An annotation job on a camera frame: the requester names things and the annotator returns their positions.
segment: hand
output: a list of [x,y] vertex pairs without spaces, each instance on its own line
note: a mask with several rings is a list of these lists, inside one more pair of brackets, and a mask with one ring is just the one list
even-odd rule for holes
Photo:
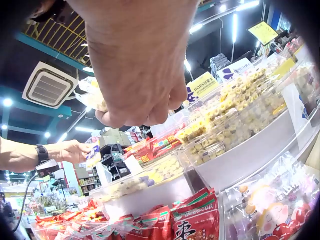
[[45,145],[49,159],[53,158],[57,162],[83,163],[85,156],[92,149],[90,143],[79,143],[77,140],[64,141]]
[[111,127],[161,124],[187,98],[184,54],[198,0],[69,0],[86,22]]

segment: sign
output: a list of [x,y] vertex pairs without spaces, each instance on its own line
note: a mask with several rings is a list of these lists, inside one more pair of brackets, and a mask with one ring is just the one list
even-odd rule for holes
[[248,31],[254,35],[263,46],[267,45],[278,36],[277,32],[264,21],[249,28]]
[[288,19],[286,19],[286,17],[283,14],[280,15],[280,20],[278,23],[277,30],[279,30],[280,28],[283,29],[284,31],[287,30],[288,32],[290,31],[290,28],[291,28],[291,22],[289,22]]
[[124,160],[124,163],[127,168],[129,168],[132,175],[142,172],[142,167],[133,155]]
[[282,78],[289,70],[295,65],[292,58],[288,58],[283,64],[281,64],[272,74],[272,76],[279,75],[277,80]]
[[306,108],[294,83],[286,86],[281,93],[287,105],[294,131],[297,135],[299,150],[302,150],[309,141],[309,135],[299,134],[300,131],[312,131],[312,126],[310,122],[308,122],[308,114]]
[[219,86],[218,81],[209,73],[205,72],[200,77],[187,84],[188,97],[183,102],[184,107],[197,102],[200,98],[210,93]]
[[251,67],[253,67],[252,63],[247,58],[242,58],[239,61],[234,62],[226,66],[225,68],[219,70],[217,72],[217,75],[223,82],[225,82],[229,78],[231,78],[235,73],[242,72],[243,70]]

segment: label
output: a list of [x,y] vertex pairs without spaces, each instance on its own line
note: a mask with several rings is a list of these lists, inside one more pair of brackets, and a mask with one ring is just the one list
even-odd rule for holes
[[287,59],[282,65],[280,65],[272,74],[272,76],[279,75],[277,80],[282,78],[285,74],[289,72],[289,70],[295,65],[292,58]]
[[301,96],[294,83],[286,86],[281,93],[287,105],[294,131],[297,135],[299,150],[302,150],[309,141],[309,136],[308,134],[299,134],[300,131],[312,131],[311,124],[307,119],[308,114],[306,108],[304,107]]
[[217,75],[222,81],[226,81],[231,78],[235,73],[242,72],[247,68],[253,67],[252,63],[247,58],[242,58],[229,66],[217,71]]
[[254,35],[262,45],[267,45],[278,36],[277,32],[264,21],[249,28],[248,31]]
[[57,210],[56,206],[44,207],[45,213]]
[[128,157],[126,160],[124,160],[124,163],[127,166],[127,168],[129,168],[129,171],[133,175],[140,173],[142,171],[142,167],[140,166],[137,159],[133,155]]
[[218,86],[218,81],[209,72],[205,72],[187,84],[188,97],[187,100],[183,102],[183,106],[187,107],[197,102]]
[[85,156],[86,160],[93,158],[93,156],[100,151],[99,146],[94,146],[92,150]]

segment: wrist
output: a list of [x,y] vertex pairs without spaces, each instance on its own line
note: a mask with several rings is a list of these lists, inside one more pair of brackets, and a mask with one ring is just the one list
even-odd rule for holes
[[48,152],[49,160],[54,159],[56,162],[62,162],[61,149],[58,144],[47,144],[43,145]]

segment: teal ceiling beam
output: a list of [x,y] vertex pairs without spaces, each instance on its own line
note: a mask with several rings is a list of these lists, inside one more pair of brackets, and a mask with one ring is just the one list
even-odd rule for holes
[[205,10],[211,8],[211,5],[214,4],[214,3],[215,3],[215,1],[211,1],[209,3],[206,3],[206,4],[202,5],[201,7],[198,7],[197,13],[205,11]]
[[71,116],[71,108],[61,105],[58,109],[41,106],[22,98],[21,92],[12,88],[0,86],[0,96],[3,98],[11,98],[12,107],[26,110],[29,112],[44,114],[52,117],[68,119]]
[[[2,123],[1,125],[7,125],[9,123],[9,114],[10,114],[10,107],[3,106],[2,109]],[[8,138],[8,129],[1,129],[1,137],[4,139]]]
[[[54,137],[57,134],[57,124],[59,121],[60,121],[60,118],[58,117],[53,118],[46,129],[46,132],[49,132],[52,137]],[[47,140],[48,139],[43,135],[39,143],[42,145],[47,144]]]
[[54,58],[57,58],[57,59],[61,60],[62,62],[65,62],[66,64],[69,64],[69,65],[85,72],[86,74],[88,74],[90,76],[94,76],[93,73],[83,70],[83,68],[86,67],[85,65],[83,65],[80,62],[72,59],[71,57],[55,50],[54,48],[51,48],[51,47],[43,44],[42,42],[40,42],[32,37],[29,37],[23,33],[17,33],[16,39],[24,44],[27,44],[27,45],[39,50],[39,51],[42,51],[42,52],[44,52]]
[[10,117],[8,125],[18,128],[31,129],[36,132],[45,132],[47,129],[47,125],[37,124],[36,119],[33,119],[33,122],[26,122],[23,121],[23,119],[12,119],[12,117]]
[[37,130],[32,130],[32,129],[26,129],[22,127],[15,127],[15,126],[8,126],[8,130],[16,131],[16,132],[25,132],[25,133],[30,133],[30,134],[36,134],[36,135],[43,135],[44,132],[42,131],[37,131]]

